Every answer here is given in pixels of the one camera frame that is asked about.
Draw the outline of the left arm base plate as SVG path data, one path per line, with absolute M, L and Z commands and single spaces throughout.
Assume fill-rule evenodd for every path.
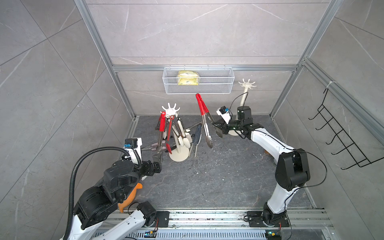
M 145 223 L 145 228 L 167 228 L 170 221 L 169 211 L 157 211 L 156 215 L 151 218 L 148 223 Z

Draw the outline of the long steel white tongs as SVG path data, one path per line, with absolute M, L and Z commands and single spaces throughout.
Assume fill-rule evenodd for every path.
M 183 138 L 181 136 L 181 133 L 180 131 L 177 129 L 177 127 L 174 125 L 173 123 L 173 120 L 170 120 L 170 124 L 171 124 L 171 128 L 175 134 L 175 139 L 177 140 L 178 144 L 183 147 L 184 146 L 184 142 L 183 142 Z

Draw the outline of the red sleeved steel tongs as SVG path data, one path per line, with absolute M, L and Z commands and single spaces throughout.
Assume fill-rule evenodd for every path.
M 162 141 L 163 141 L 163 132 L 165 130 L 166 125 L 166 112 L 161 112 L 161 115 L 159 117 L 158 125 L 156 127 L 156 130 L 159 130 L 159 140 L 157 144 L 156 151 L 159 152 L 162 149 Z

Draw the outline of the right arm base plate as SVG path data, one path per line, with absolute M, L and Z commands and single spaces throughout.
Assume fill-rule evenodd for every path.
M 248 211 L 243 220 L 252 228 L 290 227 L 286 212 L 271 214 L 268 211 Z

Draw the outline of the red handled steel tongs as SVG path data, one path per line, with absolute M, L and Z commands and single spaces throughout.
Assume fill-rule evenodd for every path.
M 212 140 L 212 137 L 211 137 L 210 132 L 209 132 L 209 127 L 208 127 L 206 116 L 208 116 L 209 120 L 213 124 L 217 136 L 222 138 L 223 137 L 223 131 L 214 125 L 215 121 L 214 121 L 211 113 L 209 112 L 206 104 L 204 103 L 202 96 L 199 93 L 196 94 L 196 99 L 197 99 L 197 102 L 198 102 L 198 105 L 200 108 L 200 112 L 201 112 L 201 116 L 202 116 L 202 123 L 203 123 L 203 127 L 204 127 L 204 132 L 206 135 L 206 143 L 207 143 L 208 147 L 212 149 L 213 148 L 213 140 Z

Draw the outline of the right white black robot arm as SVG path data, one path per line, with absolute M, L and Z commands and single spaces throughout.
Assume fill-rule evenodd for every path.
M 217 109 L 217 114 L 221 119 L 213 122 L 213 125 L 222 134 L 235 131 L 239 137 L 258 144 L 274 158 L 277 185 L 264 205 L 262 219 L 268 227 L 282 223 L 287 205 L 296 191 L 311 178 L 307 153 L 303 149 L 293 149 L 271 135 L 262 125 L 254 123 L 248 106 L 238 107 L 236 120 L 232 119 L 232 112 L 225 106 Z

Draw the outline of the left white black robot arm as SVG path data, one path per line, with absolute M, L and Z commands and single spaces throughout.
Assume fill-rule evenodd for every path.
M 76 176 L 81 163 L 90 155 L 101 151 L 119 151 L 120 160 L 104 171 L 103 177 L 92 187 L 85 190 L 75 201 Z M 91 240 L 94 233 L 111 213 L 132 203 L 140 180 L 160 173 L 163 152 L 153 155 L 151 161 L 141 159 L 141 148 L 137 144 L 120 147 L 101 147 L 93 149 L 79 158 L 70 178 L 69 205 L 65 240 Z

